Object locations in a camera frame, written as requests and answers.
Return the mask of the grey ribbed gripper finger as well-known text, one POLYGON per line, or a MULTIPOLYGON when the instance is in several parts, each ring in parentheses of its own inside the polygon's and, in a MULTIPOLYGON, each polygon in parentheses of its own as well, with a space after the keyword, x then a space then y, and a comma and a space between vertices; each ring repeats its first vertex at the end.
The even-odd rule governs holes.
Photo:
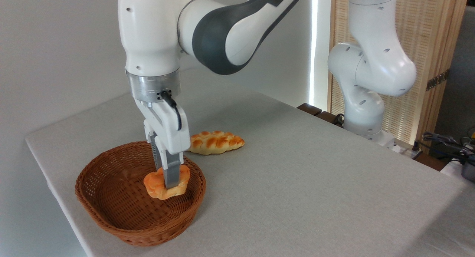
POLYGON ((154 164, 155 164, 155 169, 159 169, 161 167, 161 159, 160 159, 160 154, 157 149, 157 145, 155 143, 155 137, 157 136, 154 130, 151 128, 149 125, 149 122, 147 120, 144 120, 144 132, 147 138, 147 142, 151 146, 152 154, 153 154, 153 159, 154 159, 154 164))
POLYGON ((180 178, 180 165, 184 163, 183 153, 170 154, 159 141, 154 137, 154 161, 156 169, 163 168, 164 182, 166 189, 178 186, 180 178))

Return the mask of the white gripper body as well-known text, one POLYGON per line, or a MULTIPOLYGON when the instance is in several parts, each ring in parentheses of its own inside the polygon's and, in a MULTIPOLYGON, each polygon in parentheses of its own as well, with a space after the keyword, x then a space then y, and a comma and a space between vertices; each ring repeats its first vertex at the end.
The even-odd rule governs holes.
POLYGON ((189 149, 189 125, 183 108, 173 108, 165 101, 149 103, 152 107, 137 99, 135 103, 170 154, 189 149))

